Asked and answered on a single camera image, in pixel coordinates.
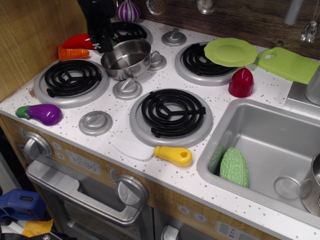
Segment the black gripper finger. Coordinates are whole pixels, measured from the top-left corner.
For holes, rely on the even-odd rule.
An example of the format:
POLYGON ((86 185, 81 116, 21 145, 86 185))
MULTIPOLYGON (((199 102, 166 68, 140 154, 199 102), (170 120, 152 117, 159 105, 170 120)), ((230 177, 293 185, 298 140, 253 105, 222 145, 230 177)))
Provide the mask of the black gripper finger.
POLYGON ((99 53, 109 53, 113 50, 108 29, 104 26, 88 25, 88 35, 93 48, 99 53))

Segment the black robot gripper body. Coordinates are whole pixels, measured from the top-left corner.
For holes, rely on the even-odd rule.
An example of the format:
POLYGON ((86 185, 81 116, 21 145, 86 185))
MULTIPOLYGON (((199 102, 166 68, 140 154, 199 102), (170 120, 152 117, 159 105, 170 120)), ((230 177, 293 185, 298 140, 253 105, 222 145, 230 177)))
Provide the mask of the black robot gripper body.
POLYGON ((78 0, 87 23, 91 38, 112 37, 114 35, 111 18, 116 14, 113 0, 78 0))

